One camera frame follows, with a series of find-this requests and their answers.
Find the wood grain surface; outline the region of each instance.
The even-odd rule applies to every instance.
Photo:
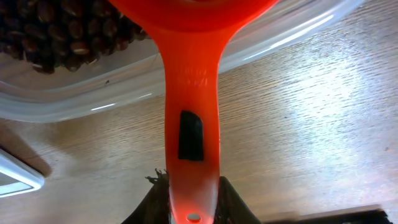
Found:
[[[221,174],[259,218],[371,205],[398,222],[397,25],[397,1],[368,1],[220,75]],[[59,123],[2,119],[0,133],[47,176],[0,199],[2,224],[120,223],[165,167],[163,96]]]

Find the hanging hole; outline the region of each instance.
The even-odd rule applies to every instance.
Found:
[[[187,220],[192,223],[198,223],[198,222],[200,222],[201,218],[200,218],[200,215],[198,215],[196,213],[191,213],[188,215]]]

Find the orange measuring scoop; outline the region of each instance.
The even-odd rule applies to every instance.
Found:
[[[218,67],[226,44],[277,0],[110,0],[155,41],[166,77],[165,150],[175,221],[213,223],[220,177]]]

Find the orange handle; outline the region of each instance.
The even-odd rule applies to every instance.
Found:
[[[182,33],[154,30],[166,76],[165,149],[170,204],[178,224],[213,223],[220,177],[218,67],[234,30]],[[180,115],[189,111],[203,123],[204,160],[178,158]]]

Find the scoop handle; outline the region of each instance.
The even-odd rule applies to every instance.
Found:
[[[157,32],[152,37],[165,67],[165,151],[172,213],[178,224],[211,224],[220,177],[218,67],[234,32]]]

